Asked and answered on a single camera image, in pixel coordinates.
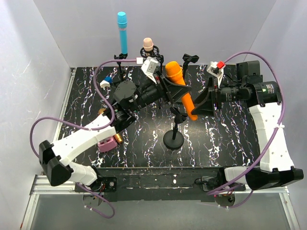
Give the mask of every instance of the gray floor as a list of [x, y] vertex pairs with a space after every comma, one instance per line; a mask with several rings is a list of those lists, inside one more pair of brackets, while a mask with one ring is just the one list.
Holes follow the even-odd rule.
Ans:
[[[236, 195], [236, 203], [247, 195]], [[32, 230], [220, 230], [290, 229], [279, 194], [253, 194], [241, 207], [225, 210], [198, 201], [121, 201], [104, 219], [83, 207], [82, 195], [40, 195]], [[110, 214], [106, 204], [98, 208]]]

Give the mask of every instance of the marble pattern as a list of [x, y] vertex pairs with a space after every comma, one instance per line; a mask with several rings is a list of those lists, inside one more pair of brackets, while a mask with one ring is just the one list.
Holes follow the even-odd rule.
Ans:
[[[205, 65], [189, 66], [186, 82], [192, 86], [192, 98], [203, 90], [208, 73]], [[126, 78], [142, 85], [145, 78], [140, 67], [125, 67]], [[227, 66], [228, 75], [235, 78], [236, 66]], [[105, 107], [93, 85], [93, 68], [77, 68], [64, 119], [87, 125]], [[118, 68], [104, 67], [98, 81], [105, 76], [118, 79]], [[102, 90], [112, 101], [115, 87]], [[259, 156], [259, 146], [252, 117], [241, 103], [225, 103], [215, 117], [199, 116], [180, 125], [185, 142], [181, 149], [171, 151], [163, 144], [163, 135], [172, 129], [174, 116], [168, 106], [159, 109], [153, 103], [135, 114], [137, 120], [121, 132], [124, 142], [117, 148], [99, 153], [93, 146], [80, 154], [75, 162], [96, 167], [208, 167], [249, 165]], [[76, 131], [63, 125], [59, 138]]]

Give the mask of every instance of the round black base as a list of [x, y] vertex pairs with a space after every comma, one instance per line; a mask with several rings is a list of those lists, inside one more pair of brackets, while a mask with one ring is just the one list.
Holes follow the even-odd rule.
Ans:
[[182, 133], [177, 132], [176, 138], [173, 140], [173, 131], [169, 130], [164, 134], [163, 143], [169, 150], [177, 150], [183, 145], [184, 138]]

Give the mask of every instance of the red cap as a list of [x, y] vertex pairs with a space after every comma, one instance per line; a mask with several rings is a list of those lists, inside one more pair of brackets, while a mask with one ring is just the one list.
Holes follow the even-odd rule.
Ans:
[[219, 63], [217, 63], [216, 65], [219, 69], [222, 69], [225, 66], [225, 63], [222, 61], [219, 61]]

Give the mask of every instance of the beige cap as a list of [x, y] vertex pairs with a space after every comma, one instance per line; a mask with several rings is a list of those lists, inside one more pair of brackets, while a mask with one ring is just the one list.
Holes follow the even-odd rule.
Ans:
[[153, 41], [151, 38], [147, 37], [143, 40], [143, 47], [144, 47], [144, 50], [149, 52], [149, 51], [152, 51], [153, 47], [154, 47], [154, 44], [153, 44]]

